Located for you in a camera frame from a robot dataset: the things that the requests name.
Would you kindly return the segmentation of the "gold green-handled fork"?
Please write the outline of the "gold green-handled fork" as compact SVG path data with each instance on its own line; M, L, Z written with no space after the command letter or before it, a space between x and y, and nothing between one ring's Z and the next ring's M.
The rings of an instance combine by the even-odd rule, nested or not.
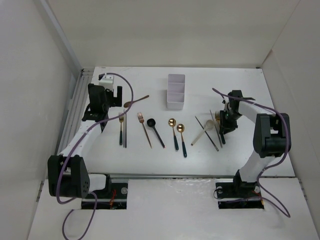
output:
M216 120L216 122L217 122L217 124L218 124L218 132L219 132L219 134L222 134L222 135L223 135L222 130L221 130L220 112L219 112L219 111L216 111L215 114L214 114L214 117L215 117L215 120ZM224 135L223 135L223 140L222 140L221 142L222 142L223 145L226 144Z
M123 123L124 123L124 116L120 112L119 113L119 122L120 122L120 132L119 132L119 145L123 145Z

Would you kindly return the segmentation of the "white ceramic spoon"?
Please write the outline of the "white ceramic spoon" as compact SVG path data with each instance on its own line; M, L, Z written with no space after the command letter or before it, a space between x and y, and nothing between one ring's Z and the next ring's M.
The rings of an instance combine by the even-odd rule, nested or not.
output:
M202 137L202 135L207 131L211 130L214 127L214 121L213 120L207 120L205 123L205 126L203 127L202 131L196 136L196 138L193 140L191 145L195 145L196 142Z

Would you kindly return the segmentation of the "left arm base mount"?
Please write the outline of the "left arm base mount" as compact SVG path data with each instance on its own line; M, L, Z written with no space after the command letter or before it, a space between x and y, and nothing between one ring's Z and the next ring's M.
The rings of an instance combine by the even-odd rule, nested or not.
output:
M111 182L101 190L95 190L97 196L97 210L126 210L128 196L128 182Z

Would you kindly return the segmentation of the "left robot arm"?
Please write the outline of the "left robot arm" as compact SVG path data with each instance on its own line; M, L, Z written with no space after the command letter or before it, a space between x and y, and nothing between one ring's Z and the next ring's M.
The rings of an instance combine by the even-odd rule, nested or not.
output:
M60 204L65 203L63 198L70 202L76 198L84 199L91 192L103 199L111 195L109 175L88 173L85 159L107 125L109 109L122 106L122 86L118 86L116 91L114 94L112 89L102 85L88 85L89 103L78 131L64 150L50 156L47 161L49 194Z

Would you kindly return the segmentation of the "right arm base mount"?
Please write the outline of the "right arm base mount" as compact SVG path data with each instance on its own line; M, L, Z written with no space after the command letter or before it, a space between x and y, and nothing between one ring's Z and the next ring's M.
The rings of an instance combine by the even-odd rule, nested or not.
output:
M215 187L220 210L264 209L261 190L256 182L236 186L233 182L218 181Z

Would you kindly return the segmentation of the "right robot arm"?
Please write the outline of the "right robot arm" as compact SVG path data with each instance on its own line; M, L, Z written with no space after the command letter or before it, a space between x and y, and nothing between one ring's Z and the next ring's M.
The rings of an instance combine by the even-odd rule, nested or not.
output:
M247 117L254 123L253 152L246 164L237 170L231 190L237 197L245 197L258 188L257 178L268 165L279 157L286 157L291 149L290 117L273 108L254 103L254 98L243 97L241 90L232 90L222 101L219 112L219 134L225 135L238 128L238 119Z

